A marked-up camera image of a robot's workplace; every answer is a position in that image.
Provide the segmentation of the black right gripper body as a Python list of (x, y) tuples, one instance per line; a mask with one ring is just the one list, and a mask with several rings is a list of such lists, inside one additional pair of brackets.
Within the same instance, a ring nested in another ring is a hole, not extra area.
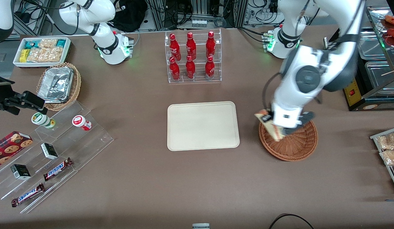
[(3, 103), (7, 98), (13, 98), (15, 95), (12, 84), (15, 84), (15, 82), (0, 77), (0, 103)]

